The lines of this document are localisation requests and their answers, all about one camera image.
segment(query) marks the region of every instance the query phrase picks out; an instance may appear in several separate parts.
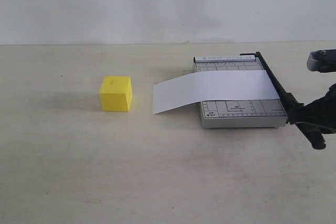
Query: robotic arm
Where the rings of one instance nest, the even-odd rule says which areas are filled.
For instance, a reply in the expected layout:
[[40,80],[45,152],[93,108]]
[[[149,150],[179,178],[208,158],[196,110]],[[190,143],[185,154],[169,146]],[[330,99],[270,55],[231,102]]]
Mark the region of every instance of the robotic arm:
[[[336,84],[329,88],[324,97],[304,105],[299,103],[291,93],[285,91],[260,52],[256,52],[253,55],[259,57],[277,90],[281,103],[287,112],[287,123],[295,125],[309,140],[314,149],[325,149],[323,134],[336,133]],[[335,72],[336,49],[311,52],[307,67],[310,71],[321,73]]]

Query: sheet of paper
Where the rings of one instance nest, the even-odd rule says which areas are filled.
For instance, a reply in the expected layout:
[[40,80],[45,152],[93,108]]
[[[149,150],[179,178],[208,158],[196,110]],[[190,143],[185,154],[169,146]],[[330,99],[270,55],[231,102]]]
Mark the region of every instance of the sheet of paper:
[[153,114],[201,101],[268,99],[279,95],[264,70],[196,72],[154,85]]

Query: beige tabletop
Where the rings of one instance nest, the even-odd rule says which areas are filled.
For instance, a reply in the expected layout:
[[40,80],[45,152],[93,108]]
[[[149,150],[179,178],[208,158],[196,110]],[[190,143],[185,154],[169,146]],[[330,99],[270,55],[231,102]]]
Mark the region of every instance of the beige tabletop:
[[[197,55],[260,51],[298,101],[336,73],[307,69],[336,42],[0,47],[0,223],[334,223],[336,136],[292,125],[202,128],[196,104],[153,115],[153,85]],[[102,112],[105,76],[132,78],[130,112]]]

